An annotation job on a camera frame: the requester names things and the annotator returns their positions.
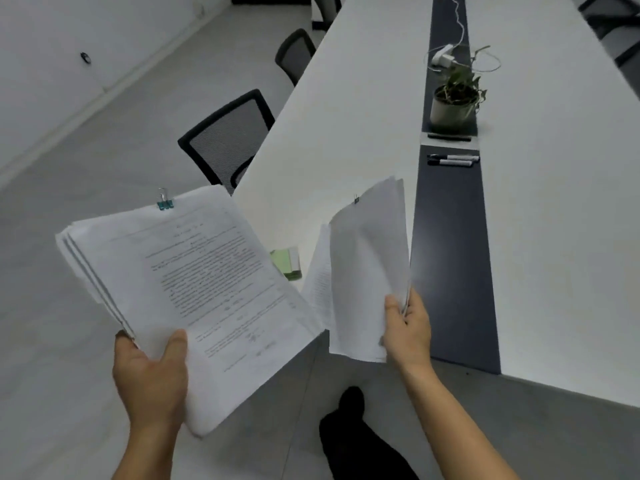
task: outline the hand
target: hand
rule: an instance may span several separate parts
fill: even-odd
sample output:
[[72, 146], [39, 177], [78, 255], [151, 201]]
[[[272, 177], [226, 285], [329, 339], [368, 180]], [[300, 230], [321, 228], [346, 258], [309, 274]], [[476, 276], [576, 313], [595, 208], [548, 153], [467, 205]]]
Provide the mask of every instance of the hand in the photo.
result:
[[177, 330], [169, 337], [164, 355], [150, 360], [127, 337], [118, 332], [113, 379], [131, 421], [132, 431], [177, 434], [184, 420], [187, 396], [187, 334]]
[[414, 365], [431, 367], [431, 325], [418, 292], [411, 288], [405, 317], [400, 312], [396, 297], [387, 295], [385, 314], [387, 329], [383, 341], [387, 352], [398, 366], [401, 369]]

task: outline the teal binder clip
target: teal binder clip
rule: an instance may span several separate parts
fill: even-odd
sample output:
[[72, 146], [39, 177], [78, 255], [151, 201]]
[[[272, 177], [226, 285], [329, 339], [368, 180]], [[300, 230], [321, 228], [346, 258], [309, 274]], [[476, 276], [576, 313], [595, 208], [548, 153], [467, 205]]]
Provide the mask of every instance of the teal binder clip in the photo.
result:
[[166, 210], [173, 208], [173, 201], [169, 199], [166, 189], [160, 188], [160, 202], [158, 202], [158, 209]]

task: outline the sticky note pad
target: sticky note pad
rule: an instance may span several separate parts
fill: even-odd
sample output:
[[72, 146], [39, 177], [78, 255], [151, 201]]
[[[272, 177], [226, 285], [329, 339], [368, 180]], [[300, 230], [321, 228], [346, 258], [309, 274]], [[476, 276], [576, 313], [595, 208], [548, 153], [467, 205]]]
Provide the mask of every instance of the sticky note pad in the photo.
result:
[[270, 252], [271, 260], [289, 281], [302, 278], [298, 248], [280, 249]]

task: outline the leg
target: leg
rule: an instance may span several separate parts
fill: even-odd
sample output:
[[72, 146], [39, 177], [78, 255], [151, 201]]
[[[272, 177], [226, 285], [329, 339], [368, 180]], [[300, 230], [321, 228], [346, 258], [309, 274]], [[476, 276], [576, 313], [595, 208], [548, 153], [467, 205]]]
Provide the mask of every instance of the leg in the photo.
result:
[[350, 387], [320, 421], [320, 440], [335, 480], [418, 480], [407, 461], [364, 423], [364, 397]]

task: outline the tile grout line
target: tile grout line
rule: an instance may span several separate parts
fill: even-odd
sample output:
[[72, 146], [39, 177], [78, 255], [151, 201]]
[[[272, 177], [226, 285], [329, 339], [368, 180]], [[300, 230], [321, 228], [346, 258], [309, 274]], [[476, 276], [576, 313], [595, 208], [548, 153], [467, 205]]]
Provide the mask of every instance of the tile grout line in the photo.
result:
[[287, 471], [287, 463], [289, 462], [289, 453], [291, 453], [291, 446], [293, 444], [293, 440], [296, 437], [296, 431], [298, 429], [298, 423], [300, 422], [300, 416], [302, 416], [302, 408], [305, 404], [305, 398], [307, 396], [307, 390], [309, 389], [309, 383], [311, 382], [311, 374], [313, 374], [314, 366], [316, 365], [316, 358], [318, 355], [318, 350], [320, 350], [320, 343], [318, 343], [316, 347], [316, 351], [314, 352], [314, 359], [311, 361], [311, 367], [309, 368], [309, 375], [307, 377], [307, 383], [305, 384], [305, 391], [302, 393], [302, 400], [300, 401], [300, 409], [298, 410], [298, 417], [296, 418], [296, 425], [293, 428], [293, 435], [291, 437], [291, 441], [289, 442], [289, 448], [287, 448], [287, 455], [284, 458], [284, 465], [282, 467], [282, 475], [280, 476], [280, 480], [284, 480], [284, 474]]

